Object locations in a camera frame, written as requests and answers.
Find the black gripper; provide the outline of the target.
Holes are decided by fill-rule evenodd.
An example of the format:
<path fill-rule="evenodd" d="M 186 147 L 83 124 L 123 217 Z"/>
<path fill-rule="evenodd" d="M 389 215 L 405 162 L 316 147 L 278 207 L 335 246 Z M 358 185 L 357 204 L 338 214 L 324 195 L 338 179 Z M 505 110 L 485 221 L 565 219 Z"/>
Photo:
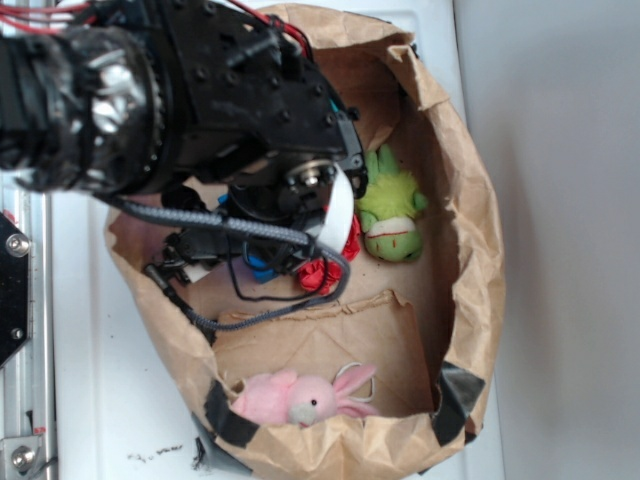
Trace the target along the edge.
<path fill-rule="evenodd" d="M 249 269 L 250 255 L 263 260 L 278 276 L 292 275 L 300 267 L 300 252 L 292 244 L 188 227 L 165 238 L 163 250 L 144 267 L 144 274 L 167 293 L 171 290 L 169 281 L 172 279 L 186 286 L 224 265 L 235 293 L 240 294 L 234 261 L 239 259 Z"/>

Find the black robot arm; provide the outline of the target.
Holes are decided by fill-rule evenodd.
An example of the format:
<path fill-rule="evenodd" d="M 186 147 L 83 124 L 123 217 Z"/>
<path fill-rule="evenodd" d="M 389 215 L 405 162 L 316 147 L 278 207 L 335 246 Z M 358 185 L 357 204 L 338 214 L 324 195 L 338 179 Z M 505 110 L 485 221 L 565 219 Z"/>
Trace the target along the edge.
<path fill-rule="evenodd" d="M 3 5 L 1 167 L 175 228 L 145 270 L 167 289 L 258 255 L 349 270 L 329 199 L 366 187 L 352 113 L 305 35 L 235 2 Z"/>

